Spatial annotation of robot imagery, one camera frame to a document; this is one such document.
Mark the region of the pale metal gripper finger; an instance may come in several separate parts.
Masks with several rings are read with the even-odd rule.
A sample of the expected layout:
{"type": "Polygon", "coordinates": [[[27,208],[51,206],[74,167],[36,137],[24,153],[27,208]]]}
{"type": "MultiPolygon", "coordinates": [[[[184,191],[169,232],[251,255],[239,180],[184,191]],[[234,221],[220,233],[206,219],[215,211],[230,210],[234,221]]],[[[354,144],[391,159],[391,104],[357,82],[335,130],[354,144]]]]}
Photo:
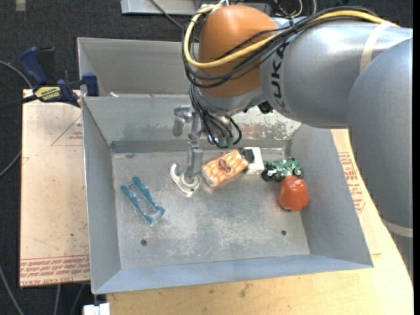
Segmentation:
{"type": "Polygon", "coordinates": [[[191,106],[179,106],[175,108],[174,116],[173,135],[179,137],[183,132],[184,125],[192,120],[191,106]]]}
{"type": "Polygon", "coordinates": [[[189,144],[188,149],[188,167],[185,173],[185,181],[187,184],[193,184],[201,173],[201,165],[203,159],[203,150],[199,144],[189,144]]]}

